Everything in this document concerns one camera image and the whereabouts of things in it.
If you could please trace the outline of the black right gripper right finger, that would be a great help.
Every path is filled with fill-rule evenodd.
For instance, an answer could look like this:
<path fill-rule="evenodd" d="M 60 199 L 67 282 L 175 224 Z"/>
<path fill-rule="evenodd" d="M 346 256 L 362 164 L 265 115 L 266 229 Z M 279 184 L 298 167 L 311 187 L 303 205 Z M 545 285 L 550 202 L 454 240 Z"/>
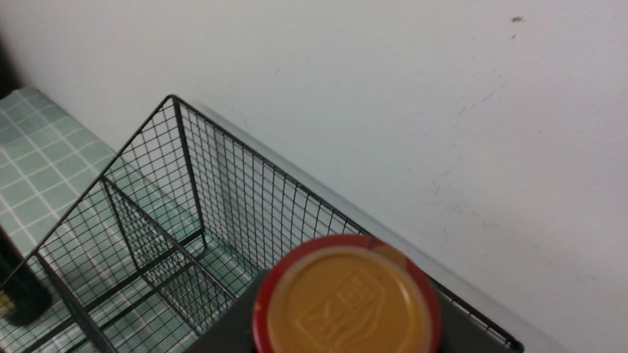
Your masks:
<path fill-rule="evenodd" d="M 522 353 L 523 344 L 438 282 L 432 283 L 442 315 L 438 353 Z"/>

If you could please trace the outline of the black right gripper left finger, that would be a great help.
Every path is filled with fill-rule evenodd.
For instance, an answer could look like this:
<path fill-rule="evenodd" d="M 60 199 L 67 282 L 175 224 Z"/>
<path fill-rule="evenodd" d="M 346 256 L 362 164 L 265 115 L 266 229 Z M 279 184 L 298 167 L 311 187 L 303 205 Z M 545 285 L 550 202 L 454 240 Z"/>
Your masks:
<path fill-rule="evenodd" d="M 254 304 L 269 270 L 261 270 L 251 283 L 186 353 L 256 353 L 253 336 Z"/>

